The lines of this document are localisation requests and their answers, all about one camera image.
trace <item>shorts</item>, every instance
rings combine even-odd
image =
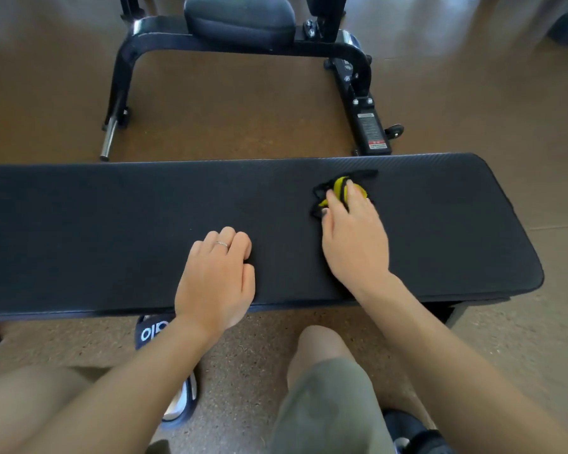
[[[322,361],[282,402],[271,454],[395,454],[366,372],[347,358]]]

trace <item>cork floor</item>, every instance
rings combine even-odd
[[[182,0],[148,0],[181,14]],[[304,0],[290,0],[297,20]],[[348,0],[343,28],[374,57],[396,154],[483,157],[545,269],[538,291],[471,307],[454,331],[568,427],[568,48],[543,34],[568,0]],[[0,0],[0,163],[98,159],[118,0]],[[345,114],[321,59],[164,51],[136,66],[114,161],[347,155]],[[382,405],[421,412],[379,331],[357,307],[248,315],[200,364],[200,401],[173,453],[261,452],[285,395],[296,336],[344,337]],[[0,373],[26,364],[113,366],[133,318],[1,324]]]

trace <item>black bench pad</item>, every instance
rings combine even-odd
[[[237,46],[277,50],[295,35],[288,0],[185,0],[189,33]]]
[[[255,309],[335,305],[312,188],[373,168],[391,270],[421,301],[504,298],[543,281],[489,167],[472,154],[0,166],[0,318],[172,311],[194,240],[253,242]]]

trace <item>wheel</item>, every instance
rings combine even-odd
[[[385,135],[388,139],[392,140],[394,138],[398,138],[404,133],[404,126],[401,124],[394,124],[393,126],[389,126],[385,129]]]
[[[122,129],[126,129],[128,127],[128,122],[130,121],[130,118],[131,118],[130,108],[128,106],[125,106],[121,116],[118,118],[118,125]]]

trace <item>left hand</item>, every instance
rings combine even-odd
[[[230,227],[194,242],[175,295],[177,317],[211,335],[221,335],[242,320],[255,292],[254,267],[244,263],[251,249],[248,235]]]

